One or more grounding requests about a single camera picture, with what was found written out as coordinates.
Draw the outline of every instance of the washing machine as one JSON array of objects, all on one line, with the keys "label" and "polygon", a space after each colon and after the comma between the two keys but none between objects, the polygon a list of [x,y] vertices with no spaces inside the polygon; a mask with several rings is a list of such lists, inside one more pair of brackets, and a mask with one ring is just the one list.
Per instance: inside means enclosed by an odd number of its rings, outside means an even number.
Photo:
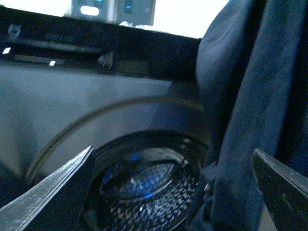
[{"label": "washing machine", "polygon": [[0,162],[23,185],[5,185],[2,203],[92,145],[78,230],[184,230],[208,143],[194,79],[199,40],[0,11]]}]

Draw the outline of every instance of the bright window light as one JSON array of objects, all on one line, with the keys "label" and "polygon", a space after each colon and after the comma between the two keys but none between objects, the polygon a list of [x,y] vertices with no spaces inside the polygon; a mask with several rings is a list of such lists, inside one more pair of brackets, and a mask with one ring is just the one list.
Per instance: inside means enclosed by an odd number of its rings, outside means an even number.
[{"label": "bright window light", "polygon": [[51,61],[50,63],[49,63],[49,66],[54,66],[56,64],[56,61]]},{"label": "bright window light", "polygon": [[0,5],[22,11],[63,17],[71,9],[72,0],[0,0]]},{"label": "bright window light", "polygon": [[82,14],[97,16],[100,12],[97,7],[82,6],[80,8]]},{"label": "bright window light", "polygon": [[4,51],[2,52],[2,54],[8,54],[10,52],[11,48],[7,47],[4,49]]}]

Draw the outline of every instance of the white wall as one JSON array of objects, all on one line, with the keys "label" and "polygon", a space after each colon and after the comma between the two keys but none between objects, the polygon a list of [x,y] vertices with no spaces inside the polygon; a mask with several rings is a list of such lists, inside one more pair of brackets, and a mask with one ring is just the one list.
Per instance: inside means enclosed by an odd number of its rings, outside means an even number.
[{"label": "white wall", "polygon": [[156,0],[154,27],[162,31],[202,38],[229,0]]}]

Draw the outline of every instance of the washing machine drum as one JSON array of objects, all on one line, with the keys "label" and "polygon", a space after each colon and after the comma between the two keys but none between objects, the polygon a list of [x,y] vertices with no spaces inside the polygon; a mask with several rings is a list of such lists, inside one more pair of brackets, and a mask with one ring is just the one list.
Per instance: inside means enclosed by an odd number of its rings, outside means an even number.
[{"label": "washing machine drum", "polygon": [[82,217],[94,231],[168,231],[185,219],[207,146],[175,131],[145,131],[96,151]]}]

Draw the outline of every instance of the dark blue fabric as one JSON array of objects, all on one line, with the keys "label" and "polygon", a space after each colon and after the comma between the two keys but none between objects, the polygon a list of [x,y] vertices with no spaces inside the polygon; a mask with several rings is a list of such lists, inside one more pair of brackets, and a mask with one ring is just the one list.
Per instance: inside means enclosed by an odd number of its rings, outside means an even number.
[{"label": "dark blue fabric", "polygon": [[231,0],[202,39],[196,74],[212,141],[206,164],[218,164],[204,204],[192,204],[189,230],[258,230],[263,200],[251,156],[255,148],[277,153],[306,3]]}]

